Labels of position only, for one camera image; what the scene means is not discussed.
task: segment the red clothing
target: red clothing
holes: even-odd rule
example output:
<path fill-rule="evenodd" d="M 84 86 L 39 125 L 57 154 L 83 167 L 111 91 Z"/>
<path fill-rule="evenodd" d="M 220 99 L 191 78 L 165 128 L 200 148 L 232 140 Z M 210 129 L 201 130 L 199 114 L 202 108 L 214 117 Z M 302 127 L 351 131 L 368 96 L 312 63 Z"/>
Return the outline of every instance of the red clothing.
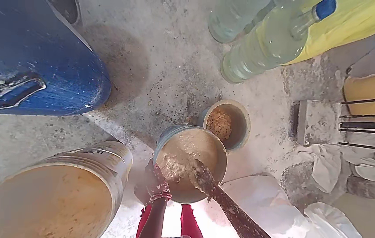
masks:
<path fill-rule="evenodd" d="M 141 221 L 137 227 L 136 238 L 139 238 L 139 235 L 141 234 L 143 226 L 151 213 L 151 207 L 152 206 L 149 204 L 145 209 L 142 209 Z M 204 238 L 198 224 L 196 223 L 192 207 L 189 204 L 182 204 L 180 222 L 182 223 L 182 232 L 180 236 L 188 235 L 191 238 Z"/>

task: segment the brown mixture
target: brown mixture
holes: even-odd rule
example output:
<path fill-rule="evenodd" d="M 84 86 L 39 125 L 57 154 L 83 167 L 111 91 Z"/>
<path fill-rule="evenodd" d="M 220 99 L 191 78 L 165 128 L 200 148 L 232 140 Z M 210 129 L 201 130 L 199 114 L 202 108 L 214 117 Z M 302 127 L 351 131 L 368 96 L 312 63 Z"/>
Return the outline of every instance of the brown mixture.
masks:
<path fill-rule="evenodd" d="M 89 171 L 32 169 L 0 186 L 0 238 L 96 238 L 111 208 L 107 186 Z"/>
<path fill-rule="evenodd" d="M 195 159 L 211 172 L 217 164 L 217 147 L 210 135 L 202 129 L 191 129 L 173 136 L 160 151 L 157 163 L 169 182 L 170 192 L 195 189 L 192 182 Z"/>
<path fill-rule="evenodd" d="M 232 118 L 223 110 L 216 108 L 211 112 L 206 122 L 206 128 L 221 141 L 225 141 L 232 133 Z"/>

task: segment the yellow cloth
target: yellow cloth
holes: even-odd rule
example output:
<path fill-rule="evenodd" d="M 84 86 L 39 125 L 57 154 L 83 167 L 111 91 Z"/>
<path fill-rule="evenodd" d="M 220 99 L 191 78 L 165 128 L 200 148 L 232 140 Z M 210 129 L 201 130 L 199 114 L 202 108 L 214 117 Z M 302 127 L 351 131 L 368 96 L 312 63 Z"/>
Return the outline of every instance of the yellow cloth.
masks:
<path fill-rule="evenodd" d="M 321 0 L 305 0 L 303 9 L 310 9 Z M 336 11 L 313 24 L 307 43 L 292 64 L 307 60 L 331 48 L 358 41 L 375 34 L 375 0 L 337 0 Z"/>

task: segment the label on bucket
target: label on bucket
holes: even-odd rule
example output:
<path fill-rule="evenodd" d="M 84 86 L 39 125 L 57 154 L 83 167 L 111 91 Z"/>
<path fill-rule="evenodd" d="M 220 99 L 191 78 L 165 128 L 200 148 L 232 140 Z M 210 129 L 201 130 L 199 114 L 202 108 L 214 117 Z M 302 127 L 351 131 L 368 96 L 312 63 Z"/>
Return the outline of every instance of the label on bucket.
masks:
<path fill-rule="evenodd" d="M 85 157 L 88 156 L 90 159 L 96 160 L 105 165 L 110 170 L 116 172 L 117 174 L 120 174 L 120 176 L 125 176 L 124 174 L 127 171 L 128 165 L 126 165 L 119 156 L 96 148 L 83 149 L 76 154 L 79 153 L 89 154 L 85 155 Z"/>

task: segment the red bangle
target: red bangle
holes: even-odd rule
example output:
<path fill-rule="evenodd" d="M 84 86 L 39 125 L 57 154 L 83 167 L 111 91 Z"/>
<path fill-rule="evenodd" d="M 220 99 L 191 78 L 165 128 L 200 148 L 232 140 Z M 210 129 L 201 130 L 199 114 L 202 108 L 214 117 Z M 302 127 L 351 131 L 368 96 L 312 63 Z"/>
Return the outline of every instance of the red bangle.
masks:
<path fill-rule="evenodd" d="M 169 192 L 166 193 L 157 193 L 151 196 L 149 202 L 153 203 L 155 200 L 165 197 L 167 201 L 171 200 L 171 194 Z"/>

